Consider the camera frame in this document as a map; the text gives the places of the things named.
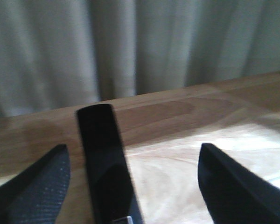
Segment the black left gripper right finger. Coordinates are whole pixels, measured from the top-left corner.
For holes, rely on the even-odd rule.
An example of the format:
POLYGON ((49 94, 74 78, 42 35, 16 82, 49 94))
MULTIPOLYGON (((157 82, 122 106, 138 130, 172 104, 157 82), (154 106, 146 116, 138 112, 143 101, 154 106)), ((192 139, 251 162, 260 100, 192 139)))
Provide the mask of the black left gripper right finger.
POLYGON ((197 178, 214 223, 280 224, 280 189, 215 145, 201 145, 197 178))

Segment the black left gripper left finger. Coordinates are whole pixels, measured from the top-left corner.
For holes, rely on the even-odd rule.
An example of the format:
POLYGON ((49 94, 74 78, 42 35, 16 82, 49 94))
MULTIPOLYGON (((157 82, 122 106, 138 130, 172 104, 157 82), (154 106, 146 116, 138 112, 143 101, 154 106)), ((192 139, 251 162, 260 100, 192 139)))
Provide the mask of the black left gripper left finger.
POLYGON ((69 183, 69 152, 57 145, 0 186, 0 224, 55 223, 69 183))

